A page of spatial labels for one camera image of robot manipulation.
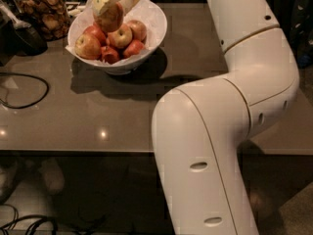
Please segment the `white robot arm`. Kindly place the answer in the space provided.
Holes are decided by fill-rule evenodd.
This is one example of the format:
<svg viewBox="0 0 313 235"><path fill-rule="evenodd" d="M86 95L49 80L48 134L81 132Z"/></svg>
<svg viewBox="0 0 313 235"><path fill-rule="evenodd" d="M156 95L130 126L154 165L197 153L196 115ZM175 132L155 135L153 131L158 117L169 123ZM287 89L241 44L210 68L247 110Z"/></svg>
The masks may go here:
<svg viewBox="0 0 313 235"><path fill-rule="evenodd" d="M266 0L207 0L228 67L166 93L152 138L176 235L259 235L237 148L273 125L299 75Z"/></svg>

